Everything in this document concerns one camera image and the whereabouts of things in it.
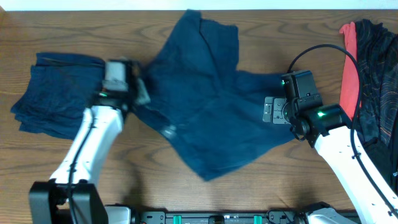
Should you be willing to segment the dark blue denim shorts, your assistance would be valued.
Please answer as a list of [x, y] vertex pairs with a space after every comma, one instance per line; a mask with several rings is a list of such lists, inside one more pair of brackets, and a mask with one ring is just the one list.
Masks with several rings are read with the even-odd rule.
[[280, 75], [241, 71], [238, 62], [238, 28], [189, 10], [142, 72], [150, 102], [136, 116], [204, 180], [293, 138], [289, 125], [262, 119], [265, 98], [284, 94]]

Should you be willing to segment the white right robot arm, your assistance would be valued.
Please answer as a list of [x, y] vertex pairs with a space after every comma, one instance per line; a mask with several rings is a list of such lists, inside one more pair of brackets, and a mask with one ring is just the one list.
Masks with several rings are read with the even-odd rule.
[[295, 139], [316, 150], [337, 176], [361, 223], [397, 223], [397, 195], [370, 160], [340, 105], [312, 104], [299, 110], [293, 101], [267, 97], [263, 120], [290, 125]]

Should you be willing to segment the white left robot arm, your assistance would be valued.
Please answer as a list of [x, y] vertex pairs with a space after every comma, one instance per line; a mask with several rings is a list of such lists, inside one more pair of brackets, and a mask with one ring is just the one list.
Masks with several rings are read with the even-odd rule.
[[102, 89], [83, 112], [67, 155], [46, 182], [34, 182], [29, 205], [34, 223], [139, 223], [128, 205], [104, 205], [97, 183], [114, 140], [133, 108], [150, 101], [135, 60], [105, 64]]

